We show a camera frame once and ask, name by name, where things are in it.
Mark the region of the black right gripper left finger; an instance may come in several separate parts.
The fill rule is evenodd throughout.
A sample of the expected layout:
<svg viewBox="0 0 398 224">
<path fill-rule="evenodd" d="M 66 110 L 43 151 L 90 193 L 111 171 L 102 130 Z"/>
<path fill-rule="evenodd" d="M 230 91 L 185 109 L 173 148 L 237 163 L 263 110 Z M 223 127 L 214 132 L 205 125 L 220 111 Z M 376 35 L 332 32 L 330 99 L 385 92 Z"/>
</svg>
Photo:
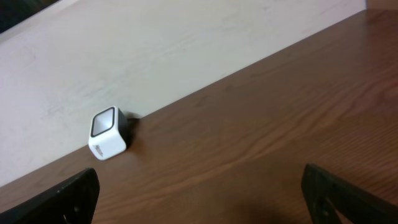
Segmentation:
<svg viewBox="0 0 398 224">
<path fill-rule="evenodd" d="M 1 223 L 87 223 L 100 193 L 96 171 L 87 168 L 1 213 Z"/>
</svg>

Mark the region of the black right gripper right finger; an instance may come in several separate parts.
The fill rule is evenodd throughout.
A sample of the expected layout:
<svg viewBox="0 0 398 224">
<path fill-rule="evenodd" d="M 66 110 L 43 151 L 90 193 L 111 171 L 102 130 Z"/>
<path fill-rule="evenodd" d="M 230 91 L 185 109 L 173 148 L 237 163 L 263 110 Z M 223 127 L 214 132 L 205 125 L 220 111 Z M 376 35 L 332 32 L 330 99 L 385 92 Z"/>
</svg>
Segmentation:
<svg viewBox="0 0 398 224">
<path fill-rule="evenodd" d="M 397 206 L 307 164 L 301 189 L 313 223 L 341 223 L 341 213 L 352 223 L 397 223 Z"/>
</svg>

